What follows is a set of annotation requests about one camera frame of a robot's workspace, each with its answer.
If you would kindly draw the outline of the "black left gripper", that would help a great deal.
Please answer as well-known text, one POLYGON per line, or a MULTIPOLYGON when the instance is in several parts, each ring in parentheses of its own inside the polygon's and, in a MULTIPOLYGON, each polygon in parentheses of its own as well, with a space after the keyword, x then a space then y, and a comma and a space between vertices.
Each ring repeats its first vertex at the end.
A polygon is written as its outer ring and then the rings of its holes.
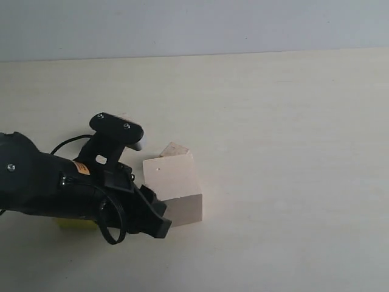
POLYGON ((99 163, 90 167, 61 159, 61 168, 57 218, 93 221, 102 234, 116 228, 121 234, 166 237, 172 224, 164 218, 167 205, 148 187, 133 183, 131 167, 118 162, 106 170, 99 163))

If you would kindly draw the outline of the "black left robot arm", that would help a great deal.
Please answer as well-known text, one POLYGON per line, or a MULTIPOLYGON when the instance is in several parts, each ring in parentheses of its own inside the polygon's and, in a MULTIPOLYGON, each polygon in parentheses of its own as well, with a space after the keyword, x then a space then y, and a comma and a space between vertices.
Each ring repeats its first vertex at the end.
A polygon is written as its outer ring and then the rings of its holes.
POLYGON ((125 148, 102 134, 89 137, 73 159, 43 153, 25 135, 1 134, 1 209, 95 222, 112 244, 127 234, 164 238, 171 221, 149 188, 137 187, 125 148))

